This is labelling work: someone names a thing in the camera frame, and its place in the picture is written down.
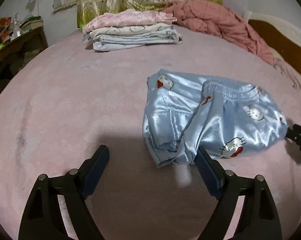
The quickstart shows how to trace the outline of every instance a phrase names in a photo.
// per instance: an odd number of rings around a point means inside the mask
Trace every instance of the screw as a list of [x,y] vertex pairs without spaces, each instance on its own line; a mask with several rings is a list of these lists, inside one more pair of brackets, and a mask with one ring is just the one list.
[[258,179],[259,181],[264,181],[264,177],[262,175],[257,175],[256,179]]
[[228,176],[233,176],[234,172],[231,171],[231,170],[225,170],[225,174],[228,175]]
[[40,174],[39,176],[38,176],[38,179],[39,180],[44,180],[46,178],[46,174]]
[[75,175],[77,172],[78,172],[78,169],[71,169],[71,170],[69,171],[69,174]]

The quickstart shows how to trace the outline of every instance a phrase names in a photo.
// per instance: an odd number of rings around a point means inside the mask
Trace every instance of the pink bedspread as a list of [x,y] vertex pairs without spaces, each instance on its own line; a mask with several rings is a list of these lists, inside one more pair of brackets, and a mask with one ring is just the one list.
[[[171,165],[157,169],[142,135],[147,77],[160,68],[254,83],[301,124],[301,93],[277,70],[223,39],[176,29],[182,44],[105,53],[86,50],[82,34],[74,33],[8,84],[0,95],[0,223],[14,240],[38,175],[78,168],[100,144],[109,147],[110,161],[86,203],[106,240],[197,239],[215,198],[194,166],[184,188]],[[265,176],[284,239],[301,219],[300,162],[298,147],[285,140],[255,156],[220,160],[239,176]],[[76,238],[64,207],[62,212]],[[232,224],[228,237],[234,229]]]
[[278,63],[258,33],[229,8],[204,0],[171,1],[164,12],[172,13],[180,26],[221,37],[271,65]]

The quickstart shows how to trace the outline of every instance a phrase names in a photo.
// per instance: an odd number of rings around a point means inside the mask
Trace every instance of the pink quilted blanket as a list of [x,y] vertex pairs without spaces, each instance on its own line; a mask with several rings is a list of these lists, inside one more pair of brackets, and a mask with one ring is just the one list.
[[172,13],[180,26],[223,38],[273,66],[278,63],[258,33],[229,8],[204,0],[171,1],[164,12]]

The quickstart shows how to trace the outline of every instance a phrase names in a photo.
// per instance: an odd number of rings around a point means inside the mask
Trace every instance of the hello kitty print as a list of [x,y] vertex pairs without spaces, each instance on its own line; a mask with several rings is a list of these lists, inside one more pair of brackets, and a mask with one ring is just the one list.
[[254,155],[287,133],[276,103],[252,84],[165,70],[147,84],[143,134],[159,167],[191,164],[199,145],[212,159]]

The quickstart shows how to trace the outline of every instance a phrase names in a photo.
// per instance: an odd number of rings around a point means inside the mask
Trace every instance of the stack of folded clothes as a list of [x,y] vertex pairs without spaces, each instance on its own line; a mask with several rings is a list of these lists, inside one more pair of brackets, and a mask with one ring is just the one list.
[[90,21],[84,30],[84,41],[96,51],[130,49],[149,44],[177,44],[181,36],[172,23],[177,19],[170,13],[135,11],[105,13]]

